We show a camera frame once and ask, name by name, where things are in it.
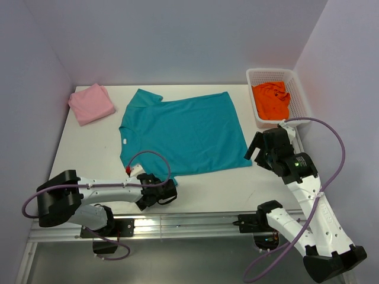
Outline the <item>teal t-shirt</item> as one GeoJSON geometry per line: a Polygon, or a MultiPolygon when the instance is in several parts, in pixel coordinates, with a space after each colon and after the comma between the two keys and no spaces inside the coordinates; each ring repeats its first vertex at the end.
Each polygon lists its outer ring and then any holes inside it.
{"type": "Polygon", "coordinates": [[[140,164],[161,180],[252,165],[228,92],[165,102],[138,89],[119,132],[123,166],[140,164]]]}

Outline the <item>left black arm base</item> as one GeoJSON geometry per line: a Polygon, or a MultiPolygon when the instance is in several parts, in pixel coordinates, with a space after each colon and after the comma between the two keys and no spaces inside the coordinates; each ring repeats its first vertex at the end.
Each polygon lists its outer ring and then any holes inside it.
{"type": "Polygon", "coordinates": [[[96,230],[95,233],[101,237],[132,237],[134,234],[134,219],[133,218],[116,218],[113,228],[106,226],[96,230]]]}

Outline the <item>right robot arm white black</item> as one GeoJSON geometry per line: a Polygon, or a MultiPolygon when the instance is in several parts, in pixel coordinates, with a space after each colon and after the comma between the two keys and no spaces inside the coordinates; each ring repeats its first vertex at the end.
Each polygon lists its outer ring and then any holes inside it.
{"type": "Polygon", "coordinates": [[[311,157],[295,153],[291,144],[294,137],[291,127],[256,132],[245,158],[259,151],[254,161],[282,179],[300,205],[306,223],[300,225],[275,200],[257,207],[256,223],[264,231],[273,229],[282,234],[301,254],[309,276],[322,283],[358,266],[367,252],[344,232],[324,195],[311,157]]]}

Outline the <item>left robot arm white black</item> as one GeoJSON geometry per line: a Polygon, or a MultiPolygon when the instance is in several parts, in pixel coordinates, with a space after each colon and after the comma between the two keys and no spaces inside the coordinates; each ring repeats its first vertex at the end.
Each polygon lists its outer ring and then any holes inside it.
{"type": "Polygon", "coordinates": [[[172,179],[161,181],[153,174],[141,173],[118,182],[78,177],[65,170],[37,188],[38,223],[42,228],[66,222],[88,227],[101,236],[115,230],[112,209],[107,202],[128,202],[143,211],[155,204],[166,205],[178,194],[172,179]]]}

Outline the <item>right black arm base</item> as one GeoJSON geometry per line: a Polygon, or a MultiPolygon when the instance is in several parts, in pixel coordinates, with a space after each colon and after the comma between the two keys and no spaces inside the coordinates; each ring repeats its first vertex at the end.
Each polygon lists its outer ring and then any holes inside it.
{"type": "Polygon", "coordinates": [[[263,233],[272,231],[268,226],[267,219],[262,213],[240,214],[233,222],[239,228],[240,233],[263,233]]]}

